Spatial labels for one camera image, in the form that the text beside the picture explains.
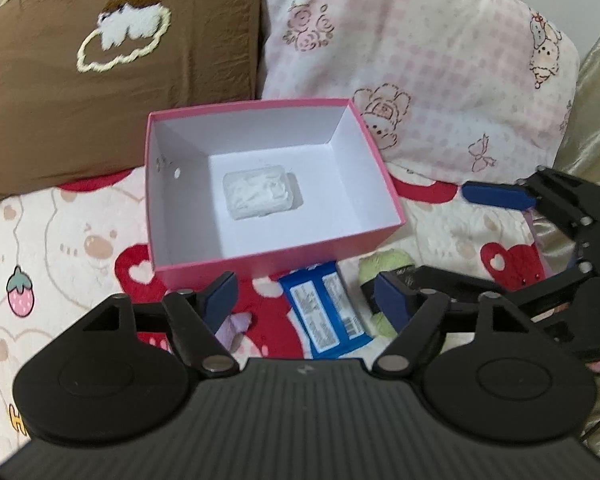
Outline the green yarn ball black label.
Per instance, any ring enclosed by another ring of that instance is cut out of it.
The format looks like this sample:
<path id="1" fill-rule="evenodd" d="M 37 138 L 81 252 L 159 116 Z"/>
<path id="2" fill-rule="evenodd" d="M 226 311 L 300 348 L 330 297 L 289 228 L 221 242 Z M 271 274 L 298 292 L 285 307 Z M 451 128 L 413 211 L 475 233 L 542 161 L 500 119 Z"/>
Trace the green yarn ball black label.
<path id="1" fill-rule="evenodd" d="M 379 307 L 376 296 L 376 283 L 385 273 L 404 274 L 415 265 L 413 258 L 402 249 L 391 248 L 374 252 L 363 257 L 358 262 L 358 284 L 370 308 L 370 324 L 379 336 L 392 339 L 396 329 L 392 326 L 385 313 Z"/>

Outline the purple plush toy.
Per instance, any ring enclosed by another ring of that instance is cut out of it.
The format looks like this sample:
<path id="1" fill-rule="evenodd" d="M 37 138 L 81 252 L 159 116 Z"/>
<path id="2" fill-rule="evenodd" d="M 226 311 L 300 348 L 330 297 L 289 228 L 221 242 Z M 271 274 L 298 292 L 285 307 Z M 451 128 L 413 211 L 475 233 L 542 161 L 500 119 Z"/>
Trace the purple plush toy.
<path id="1" fill-rule="evenodd" d="M 242 341 L 242 335 L 249 330 L 251 321 L 249 312 L 232 313 L 215 332 L 215 338 L 228 352 L 233 352 Z"/>

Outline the beige satin curtain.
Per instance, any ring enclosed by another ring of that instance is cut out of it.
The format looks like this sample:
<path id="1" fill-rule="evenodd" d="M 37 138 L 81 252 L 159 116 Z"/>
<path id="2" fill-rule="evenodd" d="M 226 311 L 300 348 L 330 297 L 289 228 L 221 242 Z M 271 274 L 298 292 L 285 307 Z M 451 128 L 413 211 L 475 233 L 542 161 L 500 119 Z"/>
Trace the beige satin curtain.
<path id="1" fill-rule="evenodd" d="M 554 167 L 600 184 L 600 38 L 580 67 L 576 95 Z"/>

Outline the blue wet wipes pack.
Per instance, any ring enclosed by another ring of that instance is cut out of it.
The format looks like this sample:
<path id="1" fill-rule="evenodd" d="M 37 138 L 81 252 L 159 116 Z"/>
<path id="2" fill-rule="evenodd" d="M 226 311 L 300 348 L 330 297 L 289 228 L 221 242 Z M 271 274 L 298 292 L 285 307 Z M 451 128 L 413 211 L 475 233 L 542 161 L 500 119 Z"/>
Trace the blue wet wipes pack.
<path id="1" fill-rule="evenodd" d="M 309 338 L 313 359 L 339 359 L 372 341 L 335 261 L 295 270 L 278 282 Z"/>

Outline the pink checkered cartoon pillow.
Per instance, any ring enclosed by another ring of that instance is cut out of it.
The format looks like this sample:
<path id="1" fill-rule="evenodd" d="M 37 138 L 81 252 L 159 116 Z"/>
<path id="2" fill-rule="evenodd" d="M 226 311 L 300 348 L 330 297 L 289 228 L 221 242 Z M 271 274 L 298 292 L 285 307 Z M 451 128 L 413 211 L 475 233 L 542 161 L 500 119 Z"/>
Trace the pink checkered cartoon pillow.
<path id="1" fill-rule="evenodd" d="M 349 99 L 391 165 L 450 183 L 550 166 L 579 55 L 520 0 L 263 0 L 263 99 Z"/>

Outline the pink cardboard box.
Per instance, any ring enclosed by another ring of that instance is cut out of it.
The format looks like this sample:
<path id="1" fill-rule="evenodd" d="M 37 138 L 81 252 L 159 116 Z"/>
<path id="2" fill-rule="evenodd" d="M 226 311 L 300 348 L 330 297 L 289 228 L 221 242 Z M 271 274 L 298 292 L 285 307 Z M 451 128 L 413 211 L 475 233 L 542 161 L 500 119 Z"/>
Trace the pink cardboard box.
<path id="1" fill-rule="evenodd" d="M 263 278 L 371 252 L 405 216 L 346 99 L 245 101 L 150 114 L 149 253 L 170 289 Z"/>

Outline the white plastic packet in box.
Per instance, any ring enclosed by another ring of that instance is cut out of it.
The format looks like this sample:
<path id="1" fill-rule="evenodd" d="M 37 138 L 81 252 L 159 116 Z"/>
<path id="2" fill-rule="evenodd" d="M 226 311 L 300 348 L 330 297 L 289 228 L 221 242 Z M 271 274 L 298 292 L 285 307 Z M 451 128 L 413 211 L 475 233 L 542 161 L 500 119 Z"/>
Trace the white plastic packet in box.
<path id="1" fill-rule="evenodd" d="M 303 205 L 297 178 L 283 166 L 230 172 L 222 183 L 226 208 L 234 220 L 266 217 Z"/>

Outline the bear print red white blanket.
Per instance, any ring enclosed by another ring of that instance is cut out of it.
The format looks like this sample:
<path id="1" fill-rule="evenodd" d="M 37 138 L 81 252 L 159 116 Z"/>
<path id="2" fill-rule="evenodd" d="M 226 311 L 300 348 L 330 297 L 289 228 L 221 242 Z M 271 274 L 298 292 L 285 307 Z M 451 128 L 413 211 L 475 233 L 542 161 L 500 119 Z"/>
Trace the bear print red white blanket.
<path id="1" fill-rule="evenodd" d="M 391 166 L 407 222 L 374 254 L 338 270 L 370 342 L 372 362 L 388 346 L 362 285 L 389 266 L 424 264 L 517 289 L 562 269 L 570 242 L 539 217 L 480 206 L 456 185 Z M 21 365 L 103 299 L 136 302 L 166 290 L 152 272 L 142 170 L 85 180 L 0 202 L 0 463 L 28 440 L 12 400 Z"/>

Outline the brown embroidered pillow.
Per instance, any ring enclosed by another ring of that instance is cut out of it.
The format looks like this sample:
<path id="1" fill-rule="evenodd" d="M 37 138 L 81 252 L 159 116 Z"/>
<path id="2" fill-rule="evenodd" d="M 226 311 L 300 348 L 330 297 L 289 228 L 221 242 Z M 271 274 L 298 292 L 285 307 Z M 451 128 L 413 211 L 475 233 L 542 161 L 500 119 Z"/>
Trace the brown embroidered pillow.
<path id="1" fill-rule="evenodd" d="M 0 6 L 0 200 L 144 161 L 156 110 L 250 100 L 260 0 Z"/>

